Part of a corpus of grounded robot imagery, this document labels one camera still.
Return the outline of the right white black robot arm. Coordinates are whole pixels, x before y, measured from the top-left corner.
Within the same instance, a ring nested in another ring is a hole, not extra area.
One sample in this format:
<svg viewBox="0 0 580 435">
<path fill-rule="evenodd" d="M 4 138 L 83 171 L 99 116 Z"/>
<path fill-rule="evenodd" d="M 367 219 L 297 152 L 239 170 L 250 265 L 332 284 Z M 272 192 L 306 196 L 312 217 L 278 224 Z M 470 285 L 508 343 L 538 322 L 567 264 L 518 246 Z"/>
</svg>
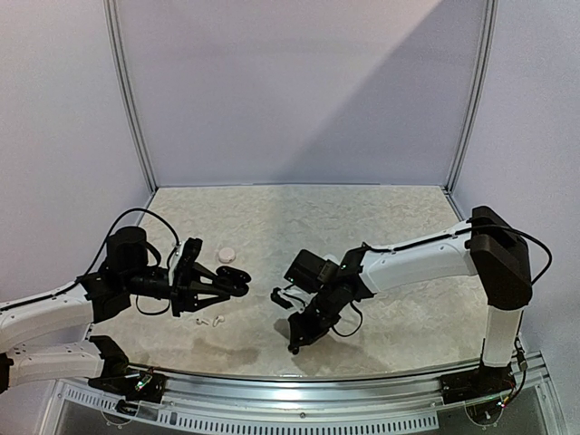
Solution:
<svg viewBox="0 0 580 435">
<path fill-rule="evenodd" d="M 285 280 L 310 300 L 288 318 L 288 350 L 297 354 L 326 335 L 347 305 L 401 285 L 454 276 L 477 277 L 486 294 L 481 365 L 468 383 L 475 394 L 487 395 L 503 381 L 533 287 L 525 238 L 487 206 L 434 235 L 389 246 L 363 244 L 342 259 L 301 250 Z"/>
</svg>

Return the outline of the black oval charging case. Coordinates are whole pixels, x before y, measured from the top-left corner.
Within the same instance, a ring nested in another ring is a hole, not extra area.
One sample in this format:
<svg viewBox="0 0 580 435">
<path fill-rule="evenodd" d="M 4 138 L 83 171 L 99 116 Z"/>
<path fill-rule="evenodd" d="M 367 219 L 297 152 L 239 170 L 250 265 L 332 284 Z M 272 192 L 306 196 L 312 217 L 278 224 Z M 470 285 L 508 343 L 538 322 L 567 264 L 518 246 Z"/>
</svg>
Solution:
<svg viewBox="0 0 580 435">
<path fill-rule="evenodd" d="M 213 280 L 215 287 L 234 297 L 242 297 L 249 292 L 249 283 L 252 278 L 244 270 L 231 266 L 221 266 L 216 270 Z"/>
</svg>

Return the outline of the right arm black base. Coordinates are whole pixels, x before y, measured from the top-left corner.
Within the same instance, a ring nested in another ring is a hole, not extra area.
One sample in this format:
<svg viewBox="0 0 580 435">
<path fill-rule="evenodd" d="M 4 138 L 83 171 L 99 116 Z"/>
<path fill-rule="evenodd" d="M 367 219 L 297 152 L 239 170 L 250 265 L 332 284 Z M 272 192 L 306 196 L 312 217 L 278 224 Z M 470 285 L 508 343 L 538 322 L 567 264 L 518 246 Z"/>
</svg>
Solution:
<svg viewBox="0 0 580 435">
<path fill-rule="evenodd" d="M 475 369 L 441 375 L 440 393 L 445 404 L 499 394 L 515 387 L 511 369 L 480 365 Z"/>
</svg>

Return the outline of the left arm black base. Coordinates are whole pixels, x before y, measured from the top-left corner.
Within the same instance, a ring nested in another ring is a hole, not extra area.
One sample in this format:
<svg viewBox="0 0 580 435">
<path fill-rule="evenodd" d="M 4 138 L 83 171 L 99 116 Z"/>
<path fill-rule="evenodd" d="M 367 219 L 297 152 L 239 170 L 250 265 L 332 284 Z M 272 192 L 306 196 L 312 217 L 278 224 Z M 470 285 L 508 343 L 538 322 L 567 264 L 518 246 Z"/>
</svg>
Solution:
<svg viewBox="0 0 580 435">
<path fill-rule="evenodd" d="M 169 378 L 154 369 L 127 369 L 115 374 L 88 380 L 94 389 L 122 396 L 125 401 L 161 403 Z"/>
</svg>

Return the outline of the pink round charging case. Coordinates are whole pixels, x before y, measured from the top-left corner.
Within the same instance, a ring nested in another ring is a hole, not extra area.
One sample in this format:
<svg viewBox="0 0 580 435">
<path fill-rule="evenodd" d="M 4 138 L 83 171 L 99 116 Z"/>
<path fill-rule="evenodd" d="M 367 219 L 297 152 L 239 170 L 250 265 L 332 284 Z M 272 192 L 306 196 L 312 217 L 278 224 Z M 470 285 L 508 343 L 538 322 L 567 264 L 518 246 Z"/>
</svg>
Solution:
<svg viewBox="0 0 580 435">
<path fill-rule="evenodd" d="M 231 264 L 236 260 L 237 252 L 234 248 L 225 246 L 218 251 L 217 258 L 221 264 Z"/>
</svg>

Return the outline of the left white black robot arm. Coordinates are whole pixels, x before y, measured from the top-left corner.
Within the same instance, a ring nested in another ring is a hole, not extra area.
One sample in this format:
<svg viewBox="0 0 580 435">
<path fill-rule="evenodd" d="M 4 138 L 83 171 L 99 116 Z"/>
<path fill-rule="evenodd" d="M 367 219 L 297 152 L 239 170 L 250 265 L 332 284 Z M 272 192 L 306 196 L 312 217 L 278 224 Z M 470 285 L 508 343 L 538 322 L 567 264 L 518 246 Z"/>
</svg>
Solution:
<svg viewBox="0 0 580 435">
<path fill-rule="evenodd" d="M 111 320 L 138 297 L 166 300 L 173 316 L 195 313 L 246 295 L 251 277 L 230 266 L 210 271 L 198 263 L 199 238 L 177 243 L 168 267 L 141 227 L 106 237 L 106 257 L 94 273 L 36 296 L 1 306 L 1 389 L 42 380 L 85 378 L 102 392 L 128 401 L 159 403 L 167 376 L 155 368 L 133 369 L 109 336 L 32 348 L 30 342 L 64 329 Z"/>
</svg>

